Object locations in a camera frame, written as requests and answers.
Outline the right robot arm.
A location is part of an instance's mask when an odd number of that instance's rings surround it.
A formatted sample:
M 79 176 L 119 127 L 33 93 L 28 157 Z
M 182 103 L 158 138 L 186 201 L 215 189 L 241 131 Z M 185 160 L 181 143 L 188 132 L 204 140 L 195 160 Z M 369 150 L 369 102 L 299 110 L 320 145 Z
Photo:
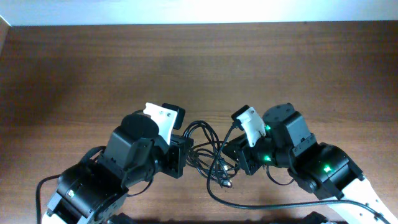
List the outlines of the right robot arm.
M 245 174 L 261 167 L 286 168 L 301 189 L 329 202 L 347 223 L 397 223 L 349 155 L 317 142 L 292 104 L 273 106 L 262 116 L 245 105 L 231 118 L 244 133 L 231 140 L 223 154 L 236 160 Z

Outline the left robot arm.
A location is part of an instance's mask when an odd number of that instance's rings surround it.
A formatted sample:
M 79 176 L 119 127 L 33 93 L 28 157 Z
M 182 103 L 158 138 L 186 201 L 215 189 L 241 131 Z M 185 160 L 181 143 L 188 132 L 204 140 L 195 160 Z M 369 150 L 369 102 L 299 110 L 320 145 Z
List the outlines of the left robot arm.
M 129 188 L 139 182 L 151 184 L 162 172 L 175 179 L 183 174 L 193 139 L 160 135 L 159 126 L 137 111 L 123 118 L 106 146 L 90 149 L 80 161 L 55 175 L 57 188 L 41 212 L 36 188 L 37 223 L 104 223 L 131 196 Z

